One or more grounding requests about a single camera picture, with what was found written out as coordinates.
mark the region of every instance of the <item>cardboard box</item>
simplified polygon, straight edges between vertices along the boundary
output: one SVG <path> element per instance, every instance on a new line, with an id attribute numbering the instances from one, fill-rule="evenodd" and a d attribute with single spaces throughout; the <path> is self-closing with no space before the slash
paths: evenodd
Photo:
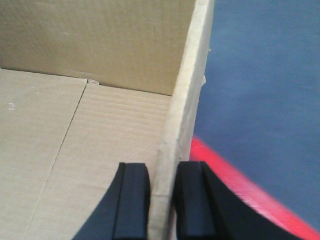
<path id="1" fill-rule="evenodd" d="M 71 239 L 119 162 L 146 163 L 148 238 L 168 239 L 213 7 L 213 0 L 0 3 L 0 239 Z"/>

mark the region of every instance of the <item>gray surface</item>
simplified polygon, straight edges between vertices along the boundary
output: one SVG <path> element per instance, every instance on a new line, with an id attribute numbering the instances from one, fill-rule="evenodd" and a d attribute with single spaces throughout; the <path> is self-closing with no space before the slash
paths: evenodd
<path id="1" fill-rule="evenodd" d="M 216 0 L 195 135 L 320 231 L 320 1 Z"/>

